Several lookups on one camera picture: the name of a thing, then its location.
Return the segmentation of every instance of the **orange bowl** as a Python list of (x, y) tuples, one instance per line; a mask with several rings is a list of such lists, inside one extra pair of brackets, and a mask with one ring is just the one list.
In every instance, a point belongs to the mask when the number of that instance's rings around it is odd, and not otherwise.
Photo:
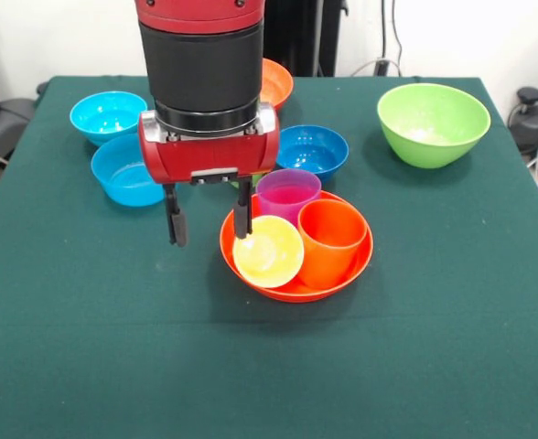
[(263, 58), (261, 102), (270, 102), (279, 111), (293, 90), (294, 78), (289, 71), (281, 64)]
[[(326, 191), (321, 192), (322, 199), (335, 199), (338, 201), (343, 201), (348, 203), (344, 199), (337, 197), (336, 195), (330, 194)], [(253, 195), (253, 218), (261, 215), (261, 209), (259, 207), (259, 198), (257, 195)], [(310, 288), (309, 286), (302, 283), (298, 276), (296, 276), (291, 282), (280, 286), (279, 288), (262, 288), (252, 284), (249, 284), (239, 273), (234, 264), (234, 259), (232, 258), (232, 245), (234, 244), (234, 224), (233, 224), (233, 213), (229, 213), (228, 217), (222, 223), (221, 228), (221, 252), (224, 261), (231, 267), (231, 270), (241, 278), (243, 282), (251, 286), (254, 290), (259, 293), (271, 297), (274, 300), (280, 300), (282, 302), (289, 303), (306, 303), (306, 302), (315, 302), (317, 300), (333, 295), (338, 291), (344, 289), (352, 282), (354, 282), (360, 274), (367, 268), (369, 261), (372, 257), (373, 251), (373, 240), (371, 229), (368, 229), (367, 236), (360, 244), (357, 256), (354, 262), (350, 265), (347, 273), (342, 277), (342, 280), (332, 288), (328, 290), (319, 290)]]

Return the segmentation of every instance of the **light blue bowl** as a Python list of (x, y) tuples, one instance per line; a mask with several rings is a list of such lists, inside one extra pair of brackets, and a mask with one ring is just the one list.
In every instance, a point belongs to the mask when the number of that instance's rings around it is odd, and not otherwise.
[(163, 188), (147, 172), (137, 134), (117, 137), (98, 148), (91, 169), (104, 192), (119, 204), (139, 208), (163, 199)]
[(340, 134), (315, 125), (284, 129), (279, 140), (277, 164), (304, 169), (328, 181), (349, 158), (349, 144)]
[(70, 112), (70, 122), (95, 144), (101, 146), (124, 134), (136, 133), (139, 115), (147, 102), (126, 91), (107, 91), (82, 99)]

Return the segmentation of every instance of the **pink cup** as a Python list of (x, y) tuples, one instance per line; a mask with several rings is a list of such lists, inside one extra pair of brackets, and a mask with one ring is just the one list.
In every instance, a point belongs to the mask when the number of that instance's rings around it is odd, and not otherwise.
[(281, 169), (261, 178), (257, 194), (263, 215), (275, 215), (297, 227), (299, 211), (310, 201), (320, 198), (322, 183), (311, 172)]

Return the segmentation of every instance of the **yellow bowl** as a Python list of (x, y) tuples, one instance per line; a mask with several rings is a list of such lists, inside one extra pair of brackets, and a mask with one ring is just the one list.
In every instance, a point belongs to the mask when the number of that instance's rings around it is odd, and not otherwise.
[(258, 287), (277, 288), (296, 277), (304, 261), (304, 243), (286, 219), (265, 215), (253, 219), (253, 233), (234, 240), (234, 264)]

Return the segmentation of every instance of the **plastic cup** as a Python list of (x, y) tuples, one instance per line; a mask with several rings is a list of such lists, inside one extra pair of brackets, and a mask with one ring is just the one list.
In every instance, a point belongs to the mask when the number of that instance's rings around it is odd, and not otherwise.
[(311, 288), (328, 289), (346, 274), (369, 226), (350, 204), (319, 199), (299, 212), (305, 258), (299, 278)]
[(301, 169), (282, 169), (267, 174), (257, 185), (261, 213), (281, 217), (297, 227), (299, 211), (320, 198), (321, 188), (318, 177)]

